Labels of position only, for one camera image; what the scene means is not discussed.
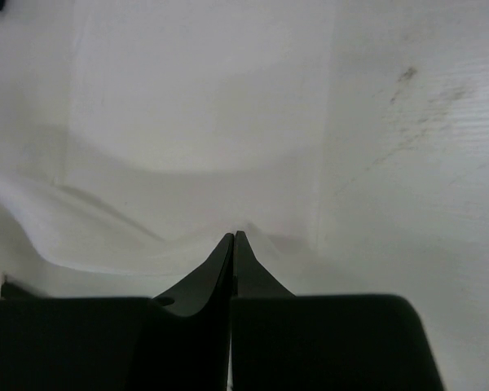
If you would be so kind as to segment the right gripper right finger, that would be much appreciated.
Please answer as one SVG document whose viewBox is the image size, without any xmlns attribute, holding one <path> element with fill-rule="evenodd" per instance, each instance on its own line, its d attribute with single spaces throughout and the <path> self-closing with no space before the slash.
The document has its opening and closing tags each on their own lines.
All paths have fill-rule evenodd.
<svg viewBox="0 0 489 391">
<path fill-rule="evenodd" d="M 440 390 L 421 319 L 390 294 L 293 295 L 234 240 L 236 390 Z"/>
</svg>

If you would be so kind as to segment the white tank top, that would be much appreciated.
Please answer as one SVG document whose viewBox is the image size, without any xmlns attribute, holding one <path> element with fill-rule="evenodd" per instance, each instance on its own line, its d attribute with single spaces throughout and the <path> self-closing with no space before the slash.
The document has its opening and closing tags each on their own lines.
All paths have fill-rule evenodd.
<svg viewBox="0 0 489 391">
<path fill-rule="evenodd" d="M 0 206 L 38 262 L 182 275 L 315 240 L 332 1 L 8 1 Z"/>
</svg>

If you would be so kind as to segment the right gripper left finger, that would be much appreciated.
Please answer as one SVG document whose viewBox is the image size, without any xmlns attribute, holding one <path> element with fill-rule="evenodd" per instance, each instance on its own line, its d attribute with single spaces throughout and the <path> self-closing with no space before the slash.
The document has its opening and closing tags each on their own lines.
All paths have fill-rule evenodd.
<svg viewBox="0 0 489 391">
<path fill-rule="evenodd" d="M 5 282 L 0 390 L 224 390 L 233 237 L 156 297 L 43 297 Z"/>
</svg>

